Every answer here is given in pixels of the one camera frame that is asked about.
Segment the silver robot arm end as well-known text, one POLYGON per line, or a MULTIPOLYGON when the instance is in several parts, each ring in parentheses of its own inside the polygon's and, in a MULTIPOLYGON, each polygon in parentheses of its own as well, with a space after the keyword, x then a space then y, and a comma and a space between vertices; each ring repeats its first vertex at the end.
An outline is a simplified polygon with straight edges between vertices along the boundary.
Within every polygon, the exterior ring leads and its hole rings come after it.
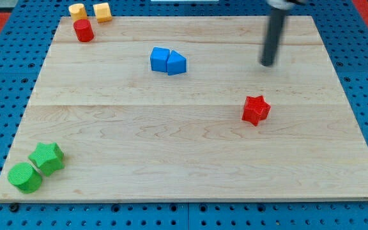
POLYGON ((272 7, 278 10, 290 10, 296 5, 305 5, 307 0, 266 0, 272 7))

